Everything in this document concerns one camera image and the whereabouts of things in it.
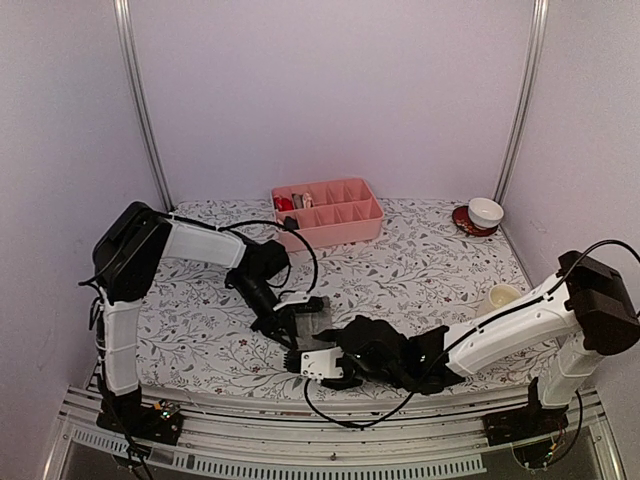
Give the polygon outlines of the grey boxer briefs lettered band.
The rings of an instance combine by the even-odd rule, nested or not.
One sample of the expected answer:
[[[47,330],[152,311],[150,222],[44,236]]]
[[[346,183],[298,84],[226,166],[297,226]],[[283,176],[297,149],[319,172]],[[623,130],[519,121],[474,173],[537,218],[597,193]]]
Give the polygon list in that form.
[[[317,339],[316,335],[333,328],[330,298],[312,297],[305,304],[295,304],[296,342],[301,351],[332,348],[334,343]]]

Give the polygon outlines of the grey underwear cream waistband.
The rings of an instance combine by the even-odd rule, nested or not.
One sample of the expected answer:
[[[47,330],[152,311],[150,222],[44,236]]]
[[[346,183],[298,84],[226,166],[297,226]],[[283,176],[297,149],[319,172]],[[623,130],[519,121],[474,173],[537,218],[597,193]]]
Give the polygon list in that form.
[[[292,203],[295,209],[308,209],[314,206],[314,200],[310,191],[292,194]]]

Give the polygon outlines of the pink divided organizer box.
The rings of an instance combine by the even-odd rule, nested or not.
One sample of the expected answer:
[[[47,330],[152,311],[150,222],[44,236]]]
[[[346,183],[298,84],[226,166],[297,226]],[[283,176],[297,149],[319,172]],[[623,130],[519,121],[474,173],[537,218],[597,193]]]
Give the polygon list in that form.
[[[292,200],[294,192],[305,191],[312,194],[312,208],[285,212],[276,209],[275,196]],[[300,226],[297,232],[313,248],[373,240],[381,233],[383,209],[362,178],[275,187],[271,199],[276,221],[282,224],[286,216],[294,216]]]

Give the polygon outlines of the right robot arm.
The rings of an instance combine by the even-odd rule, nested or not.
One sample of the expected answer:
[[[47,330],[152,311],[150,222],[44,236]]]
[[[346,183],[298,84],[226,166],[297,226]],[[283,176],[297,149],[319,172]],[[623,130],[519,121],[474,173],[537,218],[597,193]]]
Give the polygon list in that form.
[[[569,335],[569,346],[539,381],[537,398],[517,415],[521,432],[537,436],[604,357],[639,341],[638,314],[617,270],[576,250],[558,261],[558,272],[528,294],[451,327],[406,337],[384,320],[357,316],[320,333],[333,346],[303,354],[301,372],[327,388],[367,379],[431,395],[513,353]]]

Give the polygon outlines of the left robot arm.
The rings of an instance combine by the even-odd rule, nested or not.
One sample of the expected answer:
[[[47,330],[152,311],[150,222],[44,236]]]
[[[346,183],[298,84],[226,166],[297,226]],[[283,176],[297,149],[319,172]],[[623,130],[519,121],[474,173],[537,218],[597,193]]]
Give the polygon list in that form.
[[[117,396],[108,410],[128,434],[148,426],[148,412],[129,395],[139,388],[136,370],[138,318],[158,266],[180,259],[223,267],[225,284],[256,316],[251,328],[292,348],[297,344],[294,311],[280,306],[270,280],[290,265],[285,248],[274,240],[259,243],[234,229],[171,217],[143,202],[131,203],[103,235],[92,253],[102,303],[97,321],[102,378]]]

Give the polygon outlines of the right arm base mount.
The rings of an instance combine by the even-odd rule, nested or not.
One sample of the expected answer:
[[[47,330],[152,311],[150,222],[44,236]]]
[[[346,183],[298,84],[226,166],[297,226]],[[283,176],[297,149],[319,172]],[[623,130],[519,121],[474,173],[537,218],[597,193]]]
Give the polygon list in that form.
[[[529,398],[521,407],[497,411],[482,417],[482,425],[490,446],[548,435],[569,426],[568,405],[546,407],[537,398]]]

